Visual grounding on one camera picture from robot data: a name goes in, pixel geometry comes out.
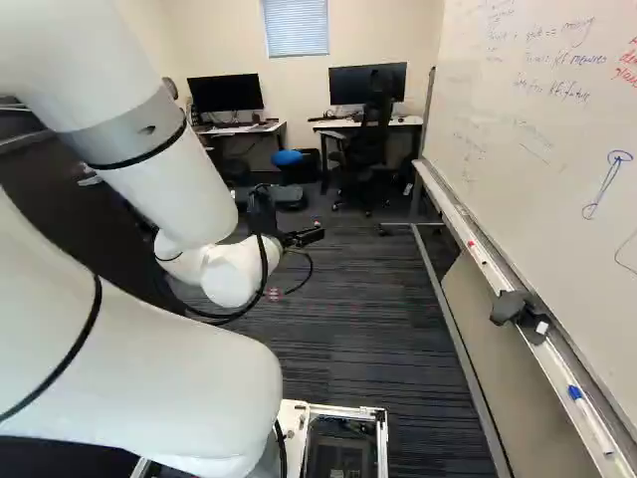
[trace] computer monitor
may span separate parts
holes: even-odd
[[[357,67],[329,69],[329,102],[332,105],[359,105],[370,96],[371,73],[378,73],[390,80],[390,93],[395,102],[405,100],[407,63],[385,63]]]
[[[188,86],[200,113],[262,110],[259,75],[189,78]]]

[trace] white desk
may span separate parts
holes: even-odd
[[[389,127],[401,127],[401,126],[422,126],[422,118],[417,116],[410,116],[402,118],[394,118],[389,122]],[[341,129],[344,127],[360,127],[360,122],[352,119],[326,119],[325,121],[317,121],[314,123],[314,131],[322,129]]]
[[[389,122],[389,130],[400,132],[402,130],[411,133],[411,150],[409,156],[416,159],[420,155],[420,136],[422,132],[423,119],[421,117],[396,117]],[[325,121],[317,121],[312,126],[314,132],[318,131],[345,131],[352,128],[360,127],[359,121],[353,119],[326,119]],[[327,138],[324,134],[320,136],[320,167],[321,182],[320,193],[325,194],[329,187],[329,168],[327,167]]]
[[[279,149],[286,148],[285,133],[286,122],[277,121],[272,123],[269,127],[265,128],[259,125],[254,126],[237,126],[237,127],[225,127],[225,128],[211,128],[209,126],[196,126],[194,128],[197,134],[206,137],[223,137],[234,136],[241,134],[274,134],[277,137],[277,145]]]

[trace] striped carpet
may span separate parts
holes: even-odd
[[[311,219],[325,226],[326,238],[308,248],[314,276],[280,302],[262,300],[228,328],[279,357],[286,398],[387,408],[392,478],[496,476],[411,233],[378,237],[358,211],[331,212],[333,195],[311,194],[309,210],[281,214],[279,222],[283,230],[308,227]],[[374,219],[401,215],[387,209]],[[436,237],[432,259],[444,270],[453,252]],[[288,289],[306,270],[303,257],[286,256],[268,287]],[[190,305],[217,310],[200,290],[171,287]]]

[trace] beige wall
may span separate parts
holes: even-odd
[[[397,110],[422,115],[442,0],[330,0],[330,54],[281,59],[268,58],[260,0],[159,1],[183,76],[258,73],[266,115],[289,122],[290,147],[319,145],[307,119],[329,108],[331,66],[408,62],[405,103]]]

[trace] whiteboard drawing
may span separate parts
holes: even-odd
[[[594,218],[597,207],[601,203],[602,199],[604,198],[604,194],[606,194],[606,191],[617,176],[622,163],[632,161],[633,155],[630,152],[626,152],[622,149],[613,149],[606,156],[606,160],[610,164],[610,167],[608,168],[606,177],[604,177],[604,180],[601,183],[599,192],[597,192],[597,195],[591,202],[586,204],[581,209],[581,216],[588,221]]]
[[[615,251],[615,263],[637,277],[637,229]]]

